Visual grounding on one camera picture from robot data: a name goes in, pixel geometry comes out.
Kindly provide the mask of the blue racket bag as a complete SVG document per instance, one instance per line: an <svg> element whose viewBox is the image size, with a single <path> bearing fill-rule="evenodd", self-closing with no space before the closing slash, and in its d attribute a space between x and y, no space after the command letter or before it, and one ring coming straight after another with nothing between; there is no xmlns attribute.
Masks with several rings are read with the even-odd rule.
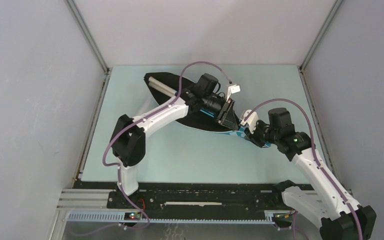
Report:
<svg viewBox="0 0 384 240"><path fill-rule="evenodd" d="M144 76L152 97L159 105L176 96L179 90L179 79L179 75L170 72L149 72ZM217 123L217 116L223 102L226 102L225 96L218 93L220 88L219 80L208 73L201 75L198 82L183 77L180 98L185 101L189 109L185 117L176 121L195 130L236 135L245 139L245 127L240 125L239 130L230 130Z"/></svg>

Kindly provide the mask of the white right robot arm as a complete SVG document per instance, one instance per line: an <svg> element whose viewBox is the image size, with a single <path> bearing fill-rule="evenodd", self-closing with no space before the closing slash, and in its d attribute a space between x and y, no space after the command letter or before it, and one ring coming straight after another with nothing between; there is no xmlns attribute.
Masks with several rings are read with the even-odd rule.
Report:
<svg viewBox="0 0 384 240"><path fill-rule="evenodd" d="M286 180L271 194L271 204L277 209L288 206L298 211L319 229L324 240L370 239L377 218L374 209L370 205L362 206L341 185L313 148L310 136L295 130L286 108L271 109L268 116L269 122L265 123L256 112L244 111L240 124L245 127L245 138L258 147L276 145L321 199L307 196L292 181Z"/></svg>

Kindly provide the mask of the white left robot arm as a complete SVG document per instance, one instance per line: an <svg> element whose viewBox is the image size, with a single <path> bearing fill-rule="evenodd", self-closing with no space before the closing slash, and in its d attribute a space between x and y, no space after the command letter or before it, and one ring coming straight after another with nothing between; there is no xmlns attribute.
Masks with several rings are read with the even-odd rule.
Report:
<svg viewBox="0 0 384 240"><path fill-rule="evenodd" d="M137 165L146 155L146 139L156 131L171 122L217 134L240 130L231 98L240 92L238 84L229 83L227 93L221 95L220 82L208 73L193 82L170 72L150 72L144 82L158 107L135 117L120 116L111 136L112 153L119 165L117 184L122 190L118 201L125 208L133 208L138 202Z"/></svg>

